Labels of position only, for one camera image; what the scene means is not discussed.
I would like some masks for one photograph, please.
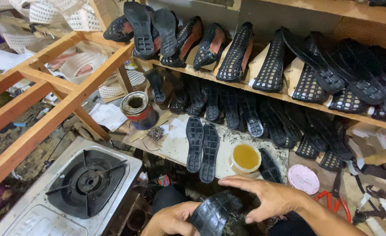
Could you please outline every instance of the work surface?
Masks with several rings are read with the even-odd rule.
[[[159,109],[155,104],[153,105],[154,109],[159,113],[159,115],[163,115],[166,111]],[[175,118],[178,118],[181,121],[187,122],[190,116],[187,114],[177,115],[172,114],[169,116],[168,121],[164,124],[169,124],[169,130],[173,128],[171,123]],[[205,119],[201,119],[202,123],[210,123]],[[235,145],[240,143],[249,143],[256,148],[266,148],[274,161],[279,166],[280,173],[282,175],[282,179],[284,183],[287,181],[287,168],[288,168],[288,149],[274,147],[274,145],[266,139],[258,139],[250,136],[245,132],[233,131],[228,129],[224,125],[214,124],[212,123],[218,132],[219,136],[219,150],[217,154],[217,163],[216,163],[216,178],[223,178],[225,176],[234,175],[235,172],[230,168],[229,165],[229,157],[231,155],[232,149]],[[138,130],[136,130],[133,126],[129,126],[127,129],[127,124],[125,123],[120,131],[127,132],[126,137],[122,140],[123,143],[131,145],[136,148],[140,148],[146,152],[158,155],[162,158],[171,160],[181,165],[186,165],[187,162],[187,153],[189,144],[186,137],[178,138],[173,137],[170,138],[168,134],[164,135],[158,142],[153,142],[148,137],[141,137],[133,142],[130,141],[130,138],[137,134]],[[254,178],[261,179],[261,175],[258,171],[254,172],[250,175]]]

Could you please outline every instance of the gas stove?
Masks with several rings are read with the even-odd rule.
[[[77,137],[1,220],[0,235],[101,235],[141,166]]]

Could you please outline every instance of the black pants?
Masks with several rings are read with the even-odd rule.
[[[188,201],[181,186],[173,184],[159,190],[152,205],[152,214],[165,207]],[[316,236],[311,227],[295,212],[286,215],[287,220],[279,220],[269,229],[269,236]]]

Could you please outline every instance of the stove burner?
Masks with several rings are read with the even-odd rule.
[[[125,175],[125,162],[96,150],[83,150],[46,193],[66,214],[87,219],[104,207]]]

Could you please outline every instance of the stainless steel stove top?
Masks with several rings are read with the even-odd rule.
[[[49,202],[46,192],[52,184],[64,178],[66,168],[83,151],[99,151],[119,161],[125,161],[122,179],[115,187],[107,203],[92,217],[81,219],[66,214]],[[101,235],[117,210],[120,202],[138,176],[142,161],[77,137],[55,160],[38,181],[15,204],[0,222],[0,235],[4,236],[94,236]]]

